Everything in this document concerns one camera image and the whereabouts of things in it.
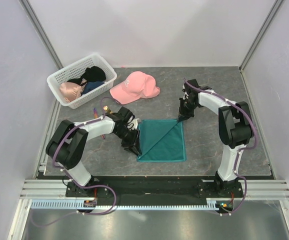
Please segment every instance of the marble surface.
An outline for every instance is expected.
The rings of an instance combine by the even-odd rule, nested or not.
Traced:
[[[201,86],[209,86],[226,98],[240,102],[248,101],[246,90],[238,67],[149,67],[149,68],[116,68],[115,85],[124,81],[134,71],[152,75],[160,87],[160,94],[150,99],[139,99],[125,105],[136,118],[140,119],[176,119],[179,109],[179,98],[183,96],[183,77],[197,79]],[[109,97],[107,91],[77,109],[61,107],[57,124],[68,119],[72,122],[83,122],[94,118],[93,108],[101,114],[100,100]],[[119,105],[105,99],[105,105],[116,112]],[[197,108],[195,117],[183,123],[187,160],[178,163],[137,162],[136,156],[121,147],[121,140],[114,134],[101,136],[88,141],[85,145],[82,162],[95,176],[127,175],[194,175],[212,176],[220,166],[223,144],[218,134],[218,117],[209,109]],[[270,175],[269,162],[265,156],[262,143],[254,150],[243,153],[239,173],[242,175]],[[45,175],[62,175],[51,165],[48,159]]]

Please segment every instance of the robotic arm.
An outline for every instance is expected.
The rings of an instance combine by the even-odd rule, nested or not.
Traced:
[[[49,141],[46,153],[53,158],[65,135],[74,126],[81,124],[83,122],[62,121]],[[64,142],[61,146],[56,162],[65,168],[79,185],[91,186],[94,183],[94,177],[81,162],[86,142],[103,134],[114,133],[122,140],[121,146],[126,151],[141,155],[140,134],[137,126],[138,122],[135,116],[125,107],[121,107],[117,113],[106,113],[104,117],[101,116],[95,119],[93,123],[85,124],[74,131],[68,138],[71,141]]]
[[[189,80],[188,83],[198,89],[214,93],[210,87],[201,87],[196,79]],[[180,107],[178,122],[194,117],[195,109],[206,107],[218,115],[219,137],[223,143],[222,160],[218,171],[215,173],[216,192],[219,195],[224,195],[225,192],[230,192],[232,188],[237,188],[238,178],[234,173],[234,165],[238,156],[236,169],[242,157],[243,150],[253,137],[253,132],[248,120],[241,112],[238,112],[234,107],[224,102],[213,94],[206,92],[197,92],[188,84],[184,84],[182,88],[184,92],[183,98],[180,98]],[[244,110],[251,118],[249,106],[246,102],[234,102],[238,107]]]

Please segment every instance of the cap logo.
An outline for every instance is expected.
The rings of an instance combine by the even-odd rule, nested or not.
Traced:
[[[128,84],[129,84],[129,80],[125,80],[124,81],[124,85],[125,85],[126,88],[128,87]]]

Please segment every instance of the cap brim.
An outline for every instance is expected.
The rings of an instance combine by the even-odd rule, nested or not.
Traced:
[[[128,93],[126,93],[123,90],[122,84],[124,83],[121,82],[110,89],[110,94],[114,99],[118,100],[121,104],[129,104],[140,99],[139,96],[130,96]]]

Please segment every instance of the floor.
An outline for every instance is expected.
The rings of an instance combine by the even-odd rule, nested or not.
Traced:
[[[115,85],[124,81],[134,71],[152,75],[160,87],[160,94],[151,99],[139,99],[125,105],[137,118],[176,119],[179,98],[183,96],[183,78],[197,79],[201,86],[209,86],[217,93],[230,100],[248,102],[247,93],[238,67],[150,67],[150,68],[116,68]],[[93,119],[93,108],[101,113],[100,100],[109,97],[109,91],[94,98],[77,109],[61,107],[57,124],[68,119],[83,122]],[[119,106],[106,99],[104,104],[116,112]],[[121,148],[121,140],[113,134],[88,141],[85,145],[82,162],[94,176],[126,175],[191,175],[212,176],[220,166],[223,145],[218,134],[218,117],[209,109],[197,108],[195,117],[184,122],[184,139],[187,160],[179,163],[145,163],[137,162],[136,156]],[[244,151],[239,173],[242,175],[270,175],[269,161],[262,143],[252,151]],[[45,175],[62,175],[51,165],[48,159]]]
[[[30,214],[36,224],[44,225],[72,211],[31,209]],[[223,217],[202,210],[73,214],[44,228],[35,227],[28,220],[24,233],[23,240],[26,236],[30,240],[289,240],[279,201],[247,201],[232,216]]]

